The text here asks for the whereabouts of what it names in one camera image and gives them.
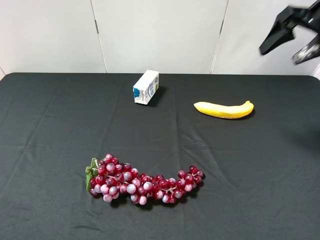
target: black tablecloth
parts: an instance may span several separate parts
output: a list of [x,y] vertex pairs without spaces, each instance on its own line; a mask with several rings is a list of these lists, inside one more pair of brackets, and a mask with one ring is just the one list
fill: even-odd
[[[308,76],[14,73],[0,82],[0,239],[306,240],[320,236],[320,81]],[[196,102],[255,111],[226,120]],[[204,186],[174,207],[111,204],[85,188],[92,157],[140,173],[196,165]]]

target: green leaf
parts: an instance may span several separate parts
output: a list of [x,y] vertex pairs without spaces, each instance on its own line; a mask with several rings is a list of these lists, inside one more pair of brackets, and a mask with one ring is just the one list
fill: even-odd
[[94,170],[92,171],[92,174],[93,174],[93,177],[98,176],[98,170],[94,169]]
[[91,173],[91,167],[90,166],[87,166],[86,168],[85,168],[85,173],[86,174],[89,174],[89,173]]
[[96,165],[96,158],[94,157],[94,158],[92,158],[92,160],[91,160],[91,168],[97,168],[97,165]]
[[92,176],[92,173],[90,172],[90,173],[86,173],[85,177],[86,177],[86,183],[85,183],[86,190],[90,192],[90,189],[91,189],[90,179],[92,179],[94,176]]

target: white carton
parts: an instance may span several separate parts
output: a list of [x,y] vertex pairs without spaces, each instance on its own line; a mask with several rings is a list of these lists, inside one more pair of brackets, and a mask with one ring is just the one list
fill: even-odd
[[147,105],[159,88],[159,72],[147,70],[133,86],[134,102]]

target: small carton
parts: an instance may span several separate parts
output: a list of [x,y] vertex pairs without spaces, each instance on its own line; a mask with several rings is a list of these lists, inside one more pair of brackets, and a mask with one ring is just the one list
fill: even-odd
[[147,105],[159,88],[159,72],[147,70],[133,86],[134,102]]

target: yellow banana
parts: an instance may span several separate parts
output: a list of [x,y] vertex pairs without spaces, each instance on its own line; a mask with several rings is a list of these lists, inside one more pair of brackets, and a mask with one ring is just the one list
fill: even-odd
[[200,113],[222,119],[242,118],[254,109],[254,105],[250,101],[246,101],[241,106],[223,106],[201,101],[195,103],[194,106]]

